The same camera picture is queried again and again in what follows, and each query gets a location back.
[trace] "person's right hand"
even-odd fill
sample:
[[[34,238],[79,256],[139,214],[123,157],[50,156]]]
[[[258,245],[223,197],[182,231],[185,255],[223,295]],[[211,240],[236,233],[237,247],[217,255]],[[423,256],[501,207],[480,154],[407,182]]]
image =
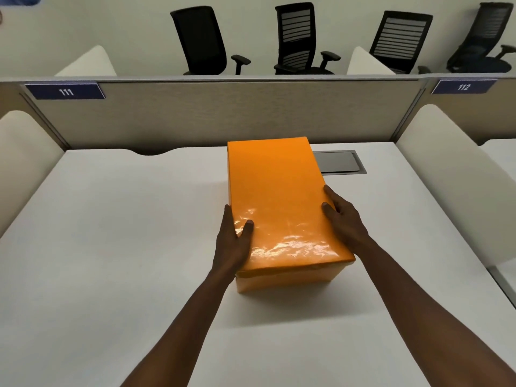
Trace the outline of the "person's right hand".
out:
[[[358,255],[361,248],[368,246],[374,241],[369,236],[353,204],[335,193],[328,185],[325,185],[324,191],[335,205],[335,209],[329,203],[323,202],[322,211],[330,220],[337,238],[352,253]]]

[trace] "forearm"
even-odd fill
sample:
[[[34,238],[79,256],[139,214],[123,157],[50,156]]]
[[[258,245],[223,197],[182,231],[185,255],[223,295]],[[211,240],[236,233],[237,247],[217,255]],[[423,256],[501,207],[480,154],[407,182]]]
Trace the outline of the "forearm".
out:
[[[513,370],[374,241],[358,256],[431,385],[515,385]]]
[[[122,387],[185,387],[231,280],[210,273]]]

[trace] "desk power outlet cover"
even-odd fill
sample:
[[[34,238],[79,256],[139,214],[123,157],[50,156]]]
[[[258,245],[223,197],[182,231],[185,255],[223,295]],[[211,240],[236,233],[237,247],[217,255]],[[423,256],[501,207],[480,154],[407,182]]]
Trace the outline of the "desk power outlet cover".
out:
[[[323,175],[367,174],[355,150],[325,150],[314,156]]]

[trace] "white wall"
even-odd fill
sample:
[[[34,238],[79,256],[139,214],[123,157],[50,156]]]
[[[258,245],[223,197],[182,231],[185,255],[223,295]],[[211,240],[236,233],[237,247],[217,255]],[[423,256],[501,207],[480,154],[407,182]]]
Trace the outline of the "white wall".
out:
[[[95,44],[81,0],[0,10],[0,76],[53,76]]]
[[[252,61],[242,74],[273,74],[278,54],[274,7],[301,1],[315,5],[317,51],[341,55],[328,69],[345,74],[353,49],[371,47],[384,10],[434,16],[417,65],[443,71],[479,3],[492,0],[43,0],[32,8],[2,8],[0,75],[53,75],[96,44],[104,46],[119,75],[183,74],[186,60],[169,12],[194,5],[215,9],[228,53],[225,73],[234,73],[229,56],[238,53]],[[516,16],[500,43],[516,45]],[[516,66],[516,55],[505,59]],[[320,61],[316,55],[314,64]]]

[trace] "orange box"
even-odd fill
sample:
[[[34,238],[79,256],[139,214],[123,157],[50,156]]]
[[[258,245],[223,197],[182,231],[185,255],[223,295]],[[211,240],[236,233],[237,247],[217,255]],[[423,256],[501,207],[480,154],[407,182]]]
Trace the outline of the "orange box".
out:
[[[306,137],[229,142],[228,179],[237,233],[255,222],[238,292],[331,281],[354,262],[321,209],[331,201]]]

